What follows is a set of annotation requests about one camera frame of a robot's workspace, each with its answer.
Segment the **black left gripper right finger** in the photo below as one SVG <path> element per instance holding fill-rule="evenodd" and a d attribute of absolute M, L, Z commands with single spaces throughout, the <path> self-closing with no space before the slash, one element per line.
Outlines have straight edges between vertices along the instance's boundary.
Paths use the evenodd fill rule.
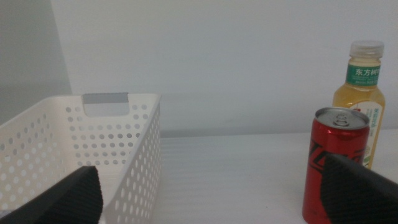
<path fill-rule="evenodd" d="M 397 183 L 342 155 L 326 157 L 320 199 L 332 223 L 397 224 Z"/>

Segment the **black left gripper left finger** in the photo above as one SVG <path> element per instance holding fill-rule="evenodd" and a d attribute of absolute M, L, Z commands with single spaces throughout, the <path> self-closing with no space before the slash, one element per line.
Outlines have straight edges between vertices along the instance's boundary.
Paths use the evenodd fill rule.
<path fill-rule="evenodd" d="M 97 224 L 103 211 L 98 170 L 83 166 L 1 217 L 12 224 Z"/>

